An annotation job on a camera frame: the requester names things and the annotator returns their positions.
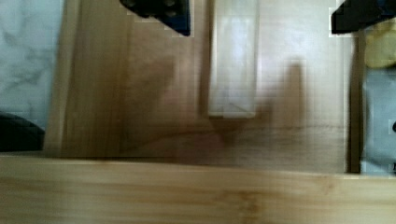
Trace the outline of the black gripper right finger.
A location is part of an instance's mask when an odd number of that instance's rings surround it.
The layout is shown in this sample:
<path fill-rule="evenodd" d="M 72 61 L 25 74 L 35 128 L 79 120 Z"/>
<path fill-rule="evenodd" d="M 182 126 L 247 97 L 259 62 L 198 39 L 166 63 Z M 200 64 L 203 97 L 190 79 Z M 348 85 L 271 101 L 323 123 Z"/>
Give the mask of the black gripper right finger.
<path fill-rule="evenodd" d="M 396 0 L 346 0 L 331 15 L 334 35 L 358 32 L 396 16 Z"/>

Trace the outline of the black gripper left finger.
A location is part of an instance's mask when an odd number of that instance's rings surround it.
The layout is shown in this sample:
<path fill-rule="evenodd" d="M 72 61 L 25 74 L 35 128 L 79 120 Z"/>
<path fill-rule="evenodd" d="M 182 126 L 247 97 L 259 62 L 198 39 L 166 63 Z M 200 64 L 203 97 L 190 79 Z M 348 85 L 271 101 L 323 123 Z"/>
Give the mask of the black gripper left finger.
<path fill-rule="evenodd" d="M 190 0 L 119 1 L 141 18 L 154 18 L 180 35 L 191 35 Z"/>

